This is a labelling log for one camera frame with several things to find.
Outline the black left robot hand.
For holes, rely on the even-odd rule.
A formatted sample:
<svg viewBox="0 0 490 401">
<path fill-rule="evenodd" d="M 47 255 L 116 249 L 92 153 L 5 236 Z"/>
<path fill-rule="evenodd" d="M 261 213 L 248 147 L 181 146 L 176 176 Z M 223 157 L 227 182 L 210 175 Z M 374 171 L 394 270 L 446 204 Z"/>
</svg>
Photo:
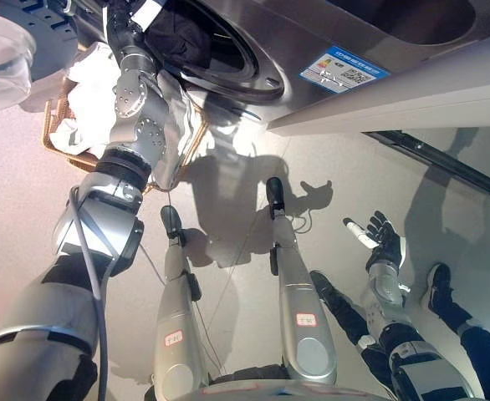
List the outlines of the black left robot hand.
<svg viewBox="0 0 490 401">
<path fill-rule="evenodd" d="M 133 28 L 144 32 L 162 12 L 166 0 L 108 1 L 106 26 L 115 30 Z"/>
</svg>

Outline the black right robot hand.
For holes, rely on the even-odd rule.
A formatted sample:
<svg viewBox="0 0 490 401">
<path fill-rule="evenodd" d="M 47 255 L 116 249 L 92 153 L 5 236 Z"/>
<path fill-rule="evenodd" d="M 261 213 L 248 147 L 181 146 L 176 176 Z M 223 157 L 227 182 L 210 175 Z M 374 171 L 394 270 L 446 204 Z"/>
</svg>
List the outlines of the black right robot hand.
<svg viewBox="0 0 490 401">
<path fill-rule="evenodd" d="M 343 224 L 362 245 L 371 250 L 365 265 L 367 272 L 380 263 L 393 267 L 399 273 L 406 259 L 406 239 L 396 232 L 385 214 L 375 211 L 366 228 L 349 217 L 343 219 Z"/>
</svg>

